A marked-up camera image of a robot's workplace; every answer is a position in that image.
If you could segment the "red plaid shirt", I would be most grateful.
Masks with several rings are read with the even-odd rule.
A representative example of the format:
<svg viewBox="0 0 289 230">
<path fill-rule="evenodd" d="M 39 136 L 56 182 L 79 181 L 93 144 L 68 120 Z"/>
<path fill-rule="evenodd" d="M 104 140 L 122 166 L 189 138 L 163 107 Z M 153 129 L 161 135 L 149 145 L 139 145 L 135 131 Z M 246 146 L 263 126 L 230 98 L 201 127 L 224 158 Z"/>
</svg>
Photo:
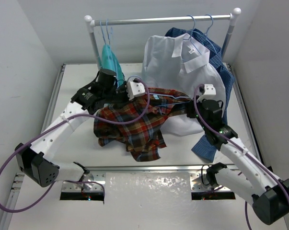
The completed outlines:
<svg viewBox="0 0 289 230">
<path fill-rule="evenodd" d="M 149 88 L 149 92 L 189 97 L 171 89 Z M 100 120 L 94 121 L 93 133 L 100 146 L 118 141 L 125 144 L 126 151 L 130 152 L 135 161 L 155 161 L 160 158 L 158 150 L 166 147 L 161 127 L 168 118 L 185 115 L 186 103 L 154 106 L 153 103 L 161 101 L 155 100 L 150 93 L 135 98 L 124 106 L 110 104 L 97 112 L 98 117 L 116 122 L 110 124 Z"/>
</svg>

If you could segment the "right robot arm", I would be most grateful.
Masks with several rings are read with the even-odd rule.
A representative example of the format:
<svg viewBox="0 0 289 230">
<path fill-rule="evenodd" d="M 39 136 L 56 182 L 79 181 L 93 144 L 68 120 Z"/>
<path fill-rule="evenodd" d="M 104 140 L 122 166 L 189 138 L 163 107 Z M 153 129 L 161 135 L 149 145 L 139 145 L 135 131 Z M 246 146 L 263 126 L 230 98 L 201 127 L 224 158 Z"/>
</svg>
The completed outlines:
<svg viewBox="0 0 289 230">
<path fill-rule="evenodd" d="M 221 101 L 192 100 L 187 104 L 187 117 L 197 119 L 209 144 L 227 156 L 242 175 L 216 163 L 207 169 L 206 178 L 211 186 L 231 189 L 264 224 L 271 225 L 289 213 L 289 179 L 276 176 L 244 146 L 238 134 L 223 122 L 222 105 Z"/>
</svg>

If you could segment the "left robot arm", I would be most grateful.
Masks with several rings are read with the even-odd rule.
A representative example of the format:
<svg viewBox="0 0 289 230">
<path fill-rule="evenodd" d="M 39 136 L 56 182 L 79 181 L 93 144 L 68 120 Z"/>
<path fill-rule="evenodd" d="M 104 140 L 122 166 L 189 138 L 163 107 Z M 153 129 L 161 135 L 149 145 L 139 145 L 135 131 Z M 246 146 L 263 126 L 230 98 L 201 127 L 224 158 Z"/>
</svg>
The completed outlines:
<svg viewBox="0 0 289 230">
<path fill-rule="evenodd" d="M 78 182 L 88 170 L 77 162 L 54 161 L 56 152 L 104 104 L 127 101 L 124 81 L 118 80 L 114 71 L 100 69 L 92 82 L 72 96 L 63 112 L 46 128 L 45 135 L 28 145 L 17 145 L 15 151 L 20 170 L 41 187 L 47 187 L 55 181 Z"/>
</svg>

